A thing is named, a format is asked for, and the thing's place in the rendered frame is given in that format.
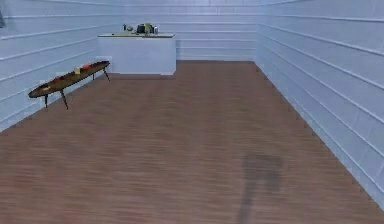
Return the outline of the white counter cabinet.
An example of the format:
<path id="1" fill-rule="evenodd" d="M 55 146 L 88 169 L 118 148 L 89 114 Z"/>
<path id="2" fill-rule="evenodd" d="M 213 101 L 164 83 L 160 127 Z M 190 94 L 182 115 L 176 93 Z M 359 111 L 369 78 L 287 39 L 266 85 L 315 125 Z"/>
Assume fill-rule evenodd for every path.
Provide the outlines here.
<path id="1" fill-rule="evenodd" d="M 172 33 L 99 35 L 96 58 L 109 61 L 112 73 L 173 75 L 177 60 L 176 38 Z"/>

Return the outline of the brown oval wooden table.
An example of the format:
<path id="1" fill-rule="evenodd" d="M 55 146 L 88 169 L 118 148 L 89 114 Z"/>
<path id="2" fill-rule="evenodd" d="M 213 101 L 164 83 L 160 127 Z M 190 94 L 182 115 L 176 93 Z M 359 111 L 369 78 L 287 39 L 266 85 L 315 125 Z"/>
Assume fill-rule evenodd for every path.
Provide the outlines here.
<path id="1" fill-rule="evenodd" d="M 66 97 L 64 94 L 65 88 L 68 88 L 68 87 L 88 78 L 89 76 L 91 76 L 92 79 L 95 79 L 95 74 L 99 71 L 102 71 L 106 77 L 109 77 L 109 75 L 106 71 L 106 68 L 110 65 L 109 61 L 107 61 L 107 60 L 96 61 L 96 62 L 89 63 L 89 64 L 91 67 L 87 70 L 84 70 L 82 68 L 82 66 L 80 67 L 81 68 L 81 74 L 79 74 L 79 75 L 75 74 L 75 71 L 74 71 L 75 69 L 74 69 L 71 72 L 68 72 L 64 75 L 58 76 L 61 78 L 61 80 L 58 82 L 53 82 L 53 80 L 54 80 L 53 79 L 51 81 L 48 81 L 44 84 L 39 85 L 38 87 L 36 87 L 35 89 L 33 89 L 32 91 L 30 91 L 28 93 L 28 97 L 29 98 L 43 97 L 44 98 L 44 104 L 48 105 L 48 96 L 52 93 L 59 92 L 61 94 L 61 97 L 63 99 L 63 102 L 64 102 L 66 108 L 68 108 L 68 104 L 67 104 Z M 50 89 L 48 91 L 42 91 L 41 89 L 44 87 L 50 87 Z"/>

